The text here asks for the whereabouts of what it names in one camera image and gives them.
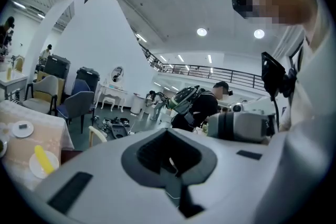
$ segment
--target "chair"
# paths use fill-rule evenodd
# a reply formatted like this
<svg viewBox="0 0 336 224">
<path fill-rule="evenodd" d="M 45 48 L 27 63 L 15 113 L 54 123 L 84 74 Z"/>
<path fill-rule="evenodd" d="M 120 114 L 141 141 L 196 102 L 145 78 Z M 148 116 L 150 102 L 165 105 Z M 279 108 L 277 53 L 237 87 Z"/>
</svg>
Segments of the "chair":
<svg viewBox="0 0 336 224">
<path fill-rule="evenodd" d="M 90 87 L 88 86 L 88 84 L 86 83 L 85 80 L 82 79 L 75 79 L 74 85 L 72 87 L 72 92 L 71 95 L 74 95 L 78 92 L 90 92 Z M 90 106 L 90 109 L 88 112 L 92 112 L 92 118 L 94 118 L 94 110 L 95 110 L 96 106 L 92 103 Z"/>
<path fill-rule="evenodd" d="M 75 79 L 71 95 L 74 95 L 78 92 L 90 92 L 90 87 L 88 86 L 85 80 Z"/>
<path fill-rule="evenodd" d="M 89 147 L 92 147 L 92 142 L 93 142 L 93 135 L 95 134 L 102 143 L 107 142 L 106 138 L 104 135 L 98 131 L 97 129 L 93 128 L 92 126 L 89 126 L 90 134 L 89 134 Z"/>
<path fill-rule="evenodd" d="M 31 98 L 27 99 L 29 88 L 31 90 L 32 95 Z M 49 94 L 51 96 L 51 101 L 48 102 L 39 98 L 34 98 L 34 91 Z M 28 84 L 26 89 L 25 100 L 22 103 L 22 105 L 26 108 L 51 115 L 53 102 L 54 102 L 54 108 L 56 108 L 57 92 L 58 92 L 58 79 L 55 76 L 47 76 L 39 82 Z"/>
<path fill-rule="evenodd" d="M 111 104 L 111 112 L 112 112 L 112 109 L 113 109 L 113 107 L 114 107 L 114 105 L 116 103 L 116 100 L 114 98 L 104 97 L 103 104 L 101 104 L 101 108 L 100 109 L 103 109 L 105 101 L 112 103 Z"/>
<path fill-rule="evenodd" d="M 70 96 L 63 104 L 56 107 L 56 116 L 59 112 L 67 124 L 69 124 L 69 120 L 80 116 L 81 133 L 83 133 L 84 116 L 91 107 L 94 94 L 94 92 L 85 91 Z"/>
<path fill-rule="evenodd" d="M 15 63 L 15 69 L 19 72 L 22 72 L 22 66 L 25 59 L 22 56 L 18 56 Z"/>
</svg>

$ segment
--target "black slot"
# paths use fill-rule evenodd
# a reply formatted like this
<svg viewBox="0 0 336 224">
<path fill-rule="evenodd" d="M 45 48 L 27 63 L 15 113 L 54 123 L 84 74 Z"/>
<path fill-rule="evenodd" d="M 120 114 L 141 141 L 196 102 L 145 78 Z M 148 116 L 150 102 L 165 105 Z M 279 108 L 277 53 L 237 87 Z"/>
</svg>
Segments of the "black slot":
<svg viewBox="0 0 336 224">
<path fill-rule="evenodd" d="M 255 159 L 257 161 L 260 160 L 260 158 L 262 157 L 262 154 L 254 153 L 250 151 L 238 151 L 237 154 L 240 156 L 250 158 L 250 159 Z"/>
<path fill-rule="evenodd" d="M 66 214 L 93 176 L 78 172 L 49 200 L 48 205 Z"/>
</svg>

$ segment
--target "white vanity table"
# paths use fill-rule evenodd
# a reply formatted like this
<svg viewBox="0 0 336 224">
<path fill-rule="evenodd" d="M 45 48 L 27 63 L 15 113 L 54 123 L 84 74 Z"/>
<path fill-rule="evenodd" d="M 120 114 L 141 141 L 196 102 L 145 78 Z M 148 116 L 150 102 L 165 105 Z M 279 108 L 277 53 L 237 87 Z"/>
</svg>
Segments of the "white vanity table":
<svg viewBox="0 0 336 224">
<path fill-rule="evenodd" d="M 121 107 L 121 112 L 123 112 L 123 107 L 125 104 L 125 98 L 128 92 L 124 91 L 123 86 L 123 69 L 122 67 L 115 68 L 111 73 L 107 75 L 107 78 L 104 80 L 104 83 L 100 83 L 101 87 L 97 94 L 96 98 L 96 108 L 99 102 L 100 96 L 110 95 L 112 97 L 119 97 L 120 102 L 118 104 L 118 109 Z"/>
</svg>

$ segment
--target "white table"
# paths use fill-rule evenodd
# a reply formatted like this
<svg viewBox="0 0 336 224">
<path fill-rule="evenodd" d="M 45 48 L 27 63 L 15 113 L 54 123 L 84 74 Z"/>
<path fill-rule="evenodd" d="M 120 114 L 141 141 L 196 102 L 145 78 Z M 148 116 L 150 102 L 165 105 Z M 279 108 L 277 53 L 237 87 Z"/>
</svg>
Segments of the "white table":
<svg viewBox="0 0 336 224">
<path fill-rule="evenodd" d="M 145 107 L 145 99 L 145 97 L 134 94 L 131 113 L 139 114 L 140 111 Z"/>
<path fill-rule="evenodd" d="M 22 120 L 31 122 L 34 131 L 27 138 L 16 138 L 11 132 L 12 125 Z M 29 169 L 29 159 L 36 145 L 54 153 L 59 163 L 62 149 L 74 149 L 64 119 L 42 114 L 8 100 L 0 103 L 0 135 L 6 136 L 8 141 L 7 151 L 1 159 L 6 171 L 12 180 L 30 190 L 34 190 L 42 181 Z"/>
<path fill-rule="evenodd" d="M 9 94 L 17 89 L 23 92 L 26 88 L 27 79 L 28 76 L 12 70 L 11 79 L 7 80 L 7 71 L 0 72 L 0 88 L 5 90 L 5 99 L 7 100 Z"/>
<path fill-rule="evenodd" d="M 110 96 L 113 96 L 113 97 L 119 97 L 120 98 L 120 102 L 118 104 L 118 109 L 121 106 L 121 110 L 120 111 L 124 112 L 123 108 L 124 108 L 124 104 L 125 104 L 125 97 L 128 94 L 126 91 L 118 90 L 116 88 L 110 88 L 109 86 L 101 84 L 101 87 L 99 89 L 99 92 L 98 92 L 98 95 L 97 95 L 97 99 L 96 99 L 96 108 L 97 108 L 97 105 L 98 105 L 99 98 L 100 98 L 100 96 L 102 94 L 103 95 L 110 95 Z"/>
</svg>

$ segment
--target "yellow object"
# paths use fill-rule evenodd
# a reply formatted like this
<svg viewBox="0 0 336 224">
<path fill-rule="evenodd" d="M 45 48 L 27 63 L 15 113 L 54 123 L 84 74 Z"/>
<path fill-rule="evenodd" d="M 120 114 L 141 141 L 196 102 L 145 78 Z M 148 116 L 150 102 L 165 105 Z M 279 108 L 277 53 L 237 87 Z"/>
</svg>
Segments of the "yellow object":
<svg viewBox="0 0 336 224">
<path fill-rule="evenodd" d="M 50 160 L 48 159 L 47 154 L 40 145 L 35 146 L 35 155 L 38 162 L 47 174 L 50 174 L 54 171 L 54 168 Z"/>
<path fill-rule="evenodd" d="M 12 68 L 8 67 L 8 69 L 7 69 L 7 80 L 11 79 L 11 75 L 12 75 Z"/>
</svg>

